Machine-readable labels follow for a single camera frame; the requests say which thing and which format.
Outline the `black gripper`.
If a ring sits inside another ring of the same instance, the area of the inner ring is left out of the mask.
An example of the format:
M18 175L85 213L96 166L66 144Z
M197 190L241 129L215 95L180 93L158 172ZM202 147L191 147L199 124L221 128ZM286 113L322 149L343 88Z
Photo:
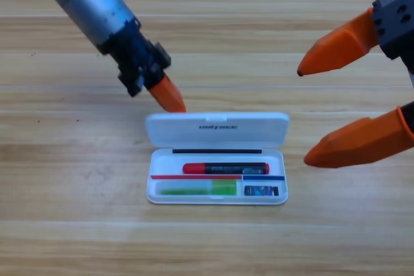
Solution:
M299 76L341 69L378 44L400 58L413 79L413 0L376 0L373 8L319 38L298 66Z
M171 65L171 57L160 43L146 39L140 27L137 20L126 21L122 29L96 47L116 61L118 79L130 96L146 88L165 111L186 112L180 91L164 72Z

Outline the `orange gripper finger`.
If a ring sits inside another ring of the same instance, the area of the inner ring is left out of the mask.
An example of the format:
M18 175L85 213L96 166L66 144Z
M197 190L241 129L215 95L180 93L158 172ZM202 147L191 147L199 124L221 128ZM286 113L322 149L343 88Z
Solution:
M377 118L362 118L324 136L304 157L305 164L340 168L377 162L413 148L413 126L403 107Z

